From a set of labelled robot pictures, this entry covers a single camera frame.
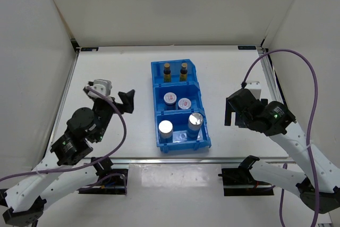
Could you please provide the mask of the silver-lid white jar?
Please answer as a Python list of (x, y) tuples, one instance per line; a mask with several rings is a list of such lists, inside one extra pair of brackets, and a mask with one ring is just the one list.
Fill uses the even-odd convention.
[(159, 143), (167, 144), (173, 142), (173, 124), (171, 121), (163, 120), (158, 125)]
[(202, 125), (203, 116), (200, 113), (192, 113), (188, 119), (187, 136), (192, 139), (197, 139)]

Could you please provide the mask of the red-label lid jar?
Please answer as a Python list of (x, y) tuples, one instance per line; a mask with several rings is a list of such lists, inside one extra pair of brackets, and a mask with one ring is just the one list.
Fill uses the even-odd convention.
[(192, 103), (191, 100), (188, 98), (181, 98), (177, 103), (179, 110), (188, 110), (191, 108)]
[(164, 95), (164, 103), (166, 110), (176, 110), (177, 96), (173, 92), (168, 92)]

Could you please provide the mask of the brown bottle yellow label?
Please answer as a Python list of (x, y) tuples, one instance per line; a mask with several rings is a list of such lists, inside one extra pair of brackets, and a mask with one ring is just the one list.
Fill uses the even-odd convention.
[(164, 64), (163, 74), (164, 82), (171, 82), (171, 65), (169, 63)]
[(181, 64), (181, 69), (180, 69), (180, 82), (187, 81), (188, 77), (188, 64), (187, 63), (182, 63)]

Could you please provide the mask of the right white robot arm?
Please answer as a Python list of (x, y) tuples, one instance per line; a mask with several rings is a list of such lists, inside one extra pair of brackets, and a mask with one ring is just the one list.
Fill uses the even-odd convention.
[(241, 88), (227, 97), (226, 106), (247, 129), (264, 134), (283, 148), (302, 170), (284, 170), (250, 155), (239, 165), (241, 182), (271, 183), (293, 193), (320, 214), (339, 208), (339, 168), (314, 144), (307, 144), (306, 134), (284, 104), (277, 101), (266, 104), (250, 90)]

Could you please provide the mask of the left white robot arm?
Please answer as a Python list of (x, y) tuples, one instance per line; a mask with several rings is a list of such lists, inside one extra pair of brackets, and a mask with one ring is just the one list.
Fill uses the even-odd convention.
[(112, 177), (124, 183), (127, 176), (113, 170), (110, 153), (80, 162), (92, 152), (91, 143), (100, 142), (111, 117), (133, 113), (134, 90), (118, 94), (121, 103), (108, 93), (96, 92), (86, 86), (84, 92), (93, 101), (93, 107), (77, 109), (66, 123), (64, 134), (51, 146), (50, 152), (31, 171), (1, 178), (2, 181), (23, 177), (11, 188), (1, 189), (4, 222), (10, 226), (37, 224), (38, 219), (53, 203), (75, 191), (85, 191), (96, 185), (107, 184)]

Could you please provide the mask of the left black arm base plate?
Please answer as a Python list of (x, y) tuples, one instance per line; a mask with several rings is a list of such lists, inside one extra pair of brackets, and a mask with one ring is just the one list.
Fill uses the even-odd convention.
[(79, 194), (88, 195), (126, 195), (129, 169), (111, 169), (101, 175), (95, 183), (78, 190)]

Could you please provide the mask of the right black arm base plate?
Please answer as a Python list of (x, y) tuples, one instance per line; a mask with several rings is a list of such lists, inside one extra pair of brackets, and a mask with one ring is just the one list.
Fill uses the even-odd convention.
[(218, 176), (222, 179), (225, 197), (274, 195), (272, 184), (255, 180), (248, 170), (222, 168)]

